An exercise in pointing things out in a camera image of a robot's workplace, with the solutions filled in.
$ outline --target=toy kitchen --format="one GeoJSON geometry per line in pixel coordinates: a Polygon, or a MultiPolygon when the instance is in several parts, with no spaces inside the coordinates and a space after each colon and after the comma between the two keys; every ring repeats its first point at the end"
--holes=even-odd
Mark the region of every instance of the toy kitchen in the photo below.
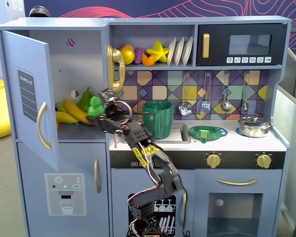
{"type": "Polygon", "coordinates": [[[145,160],[87,116],[107,109],[93,96],[111,87],[130,114],[118,125],[141,121],[184,185],[152,203],[163,234],[149,236],[276,237],[290,146],[273,114],[290,27],[279,16],[1,25],[27,236],[146,231],[127,202],[154,185],[145,160]]]}

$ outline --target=green toy vegetable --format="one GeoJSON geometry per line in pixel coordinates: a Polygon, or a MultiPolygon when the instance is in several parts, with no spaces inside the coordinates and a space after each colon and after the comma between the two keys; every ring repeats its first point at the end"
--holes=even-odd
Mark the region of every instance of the green toy vegetable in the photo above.
{"type": "Polygon", "coordinates": [[[104,107],[102,106],[101,100],[93,96],[90,99],[90,107],[88,108],[88,115],[90,117],[97,117],[101,114],[104,114],[104,107]]]}

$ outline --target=cabinet handle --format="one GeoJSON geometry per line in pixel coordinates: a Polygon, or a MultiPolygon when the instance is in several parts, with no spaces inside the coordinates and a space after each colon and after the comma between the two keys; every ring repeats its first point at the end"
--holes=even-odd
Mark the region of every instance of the cabinet handle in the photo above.
{"type": "Polygon", "coordinates": [[[209,57],[209,34],[203,34],[203,58],[209,57]]]}
{"type": "Polygon", "coordinates": [[[125,81],[125,63],[121,52],[116,48],[112,48],[109,44],[107,45],[107,68],[109,86],[113,88],[114,92],[119,92],[122,89],[125,81]],[[119,64],[119,80],[114,80],[114,63],[119,64]]]}
{"type": "Polygon", "coordinates": [[[185,222],[186,194],[183,194],[183,222],[185,222]]]}
{"type": "Polygon", "coordinates": [[[244,183],[236,183],[236,182],[231,182],[231,181],[227,181],[227,180],[224,180],[224,179],[218,179],[217,181],[222,183],[222,184],[228,184],[228,185],[233,185],[233,186],[247,186],[247,185],[255,184],[259,180],[258,179],[253,179],[253,180],[250,180],[250,181],[244,182],[244,183]]]}
{"type": "Polygon", "coordinates": [[[44,102],[42,104],[41,108],[39,109],[39,112],[37,115],[36,127],[37,127],[37,133],[40,138],[40,141],[44,144],[44,146],[46,146],[49,150],[51,150],[50,143],[45,140],[45,138],[43,137],[43,135],[41,134],[41,131],[40,131],[41,118],[43,117],[43,114],[46,110],[47,110],[47,104],[46,104],[46,102],[44,102]]]}
{"type": "Polygon", "coordinates": [[[98,164],[99,161],[97,158],[94,160],[94,182],[95,182],[95,187],[97,188],[97,192],[100,193],[101,189],[99,186],[99,178],[98,178],[98,164]]]}

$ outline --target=microwave button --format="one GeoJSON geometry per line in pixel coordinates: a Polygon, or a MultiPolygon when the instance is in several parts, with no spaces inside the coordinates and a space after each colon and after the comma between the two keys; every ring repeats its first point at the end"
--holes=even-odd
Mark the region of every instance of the microwave button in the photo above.
{"type": "Polygon", "coordinates": [[[233,57],[227,57],[227,63],[233,63],[233,57]]]}
{"type": "Polygon", "coordinates": [[[263,63],[264,62],[264,57],[258,57],[257,63],[263,63]]]}
{"type": "Polygon", "coordinates": [[[241,63],[241,57],[235,57],[235,63],[241,63]]]}
{"type": "Polygon", "coordinates": [[[256,60],[257,60],[256,57],[250,57],[250,59],[249,59],[249,63],[255,63],[256,60]]]}
{"type": "Polygon", "coordinates": [[[265,63],[270,63],[271,59],[272,59],[272,57],[265,57],[264,62],[265,63]]]}
{"type": "Polygon", "coordinates": [[[242,57],[242,63],[248,63],[249,58],[248,57],[242,57]]]}

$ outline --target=robotic arm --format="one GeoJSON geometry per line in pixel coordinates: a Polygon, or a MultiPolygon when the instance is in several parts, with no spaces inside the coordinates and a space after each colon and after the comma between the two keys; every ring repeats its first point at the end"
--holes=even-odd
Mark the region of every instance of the robotic arm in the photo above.
{"type": "MultiPolygon", "coordinates": [[[[143,237],[165,236],[164,233],[160,232],[156,219],[152,217],[154,201],[169,198],[182,189],[184,189],[187,196],[181,177],[164,150],[154,143],[154,138],[144,126],[143,121],[133,120],[130,114],[131,109],[126,111],[117,105],[117,103],[125,102],[118,101],[118,97],[114,94],[112,88],[109,87],[100,92],[100,97],[106,106],[105,113],[98,117],[87,117],[87,119],[92,124],[99,126],[104,132],[114,134],[115,136],[117,132],[123,133],[125,141],[155,184],[154,187],[141,191],[129,198],[128,203],[132,215],[135,217],[134,222],[144,220],[148,224],[143,237]],[[163,169],[161,174],[155,172],[152,162],[157,163],[163,169]]],[[[187,231],[185,234],[184,228],[185,223],[183,235],[188,237],[190,232],[187,231]]],[[[127,237],[131,236],[132,233],[129,231],[127,237]]]]}

